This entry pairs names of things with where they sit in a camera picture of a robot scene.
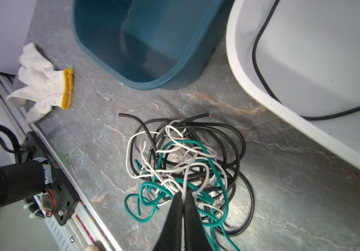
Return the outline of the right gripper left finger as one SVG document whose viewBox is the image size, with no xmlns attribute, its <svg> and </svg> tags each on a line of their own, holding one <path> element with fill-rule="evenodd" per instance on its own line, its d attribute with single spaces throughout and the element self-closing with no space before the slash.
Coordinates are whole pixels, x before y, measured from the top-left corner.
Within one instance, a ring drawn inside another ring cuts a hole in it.
<svg viewBox="0 0 360 251">
<path fill-rule="evenodd" d="M 182 241 L 183 199 L 178 192 L 171 203 L 154 251 L 180 251 Z"/>
</svg>

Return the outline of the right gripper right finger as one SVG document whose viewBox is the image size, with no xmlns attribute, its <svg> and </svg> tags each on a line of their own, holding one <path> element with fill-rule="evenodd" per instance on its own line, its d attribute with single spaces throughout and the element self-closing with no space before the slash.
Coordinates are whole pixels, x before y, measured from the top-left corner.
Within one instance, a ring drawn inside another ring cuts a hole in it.
<svg viewBox="0 0 360 251">
<path fill-rule="evenodd" d="M 184 202 L 184 229 L 186 251 L 212 251 L 194 198 L 189 190 L 186 191 Z"/>
</svg>

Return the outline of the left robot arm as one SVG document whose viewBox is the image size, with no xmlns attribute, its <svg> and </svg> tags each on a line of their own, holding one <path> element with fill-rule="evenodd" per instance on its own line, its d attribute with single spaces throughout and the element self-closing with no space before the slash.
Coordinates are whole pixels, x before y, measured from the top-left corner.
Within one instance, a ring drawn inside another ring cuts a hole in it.
<svg viewBox="0 0 360 251">
<path fill-rule="evenodd" d="M 0 146 L 14 154 L 15 164 L 0 166 L 0 209 L 42 192 L 48 176 L 40 161 L 22 161 L 21 145 L 7 127 L 0 124 Z"/>
</svg>

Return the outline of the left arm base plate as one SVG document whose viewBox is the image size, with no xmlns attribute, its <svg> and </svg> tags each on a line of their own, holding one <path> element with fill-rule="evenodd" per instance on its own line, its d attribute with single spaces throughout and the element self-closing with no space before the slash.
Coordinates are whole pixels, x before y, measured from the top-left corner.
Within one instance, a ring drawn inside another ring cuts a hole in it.
<svg viewBox="0 0 360 251">
<path fill-rule="evenodd" d="M 23 160 L 38 158 L 51 167 L 51 181 L 47 182 L 47 190 L 52 192 L 57 202 L 54 217 L 60 226 L 64 226 L 71 219 L 80 197 L 57 160 L 35 132 L 26 134 L 24 145 L 30 148 L 30 152 L 23 155 Z"/>
</svg>

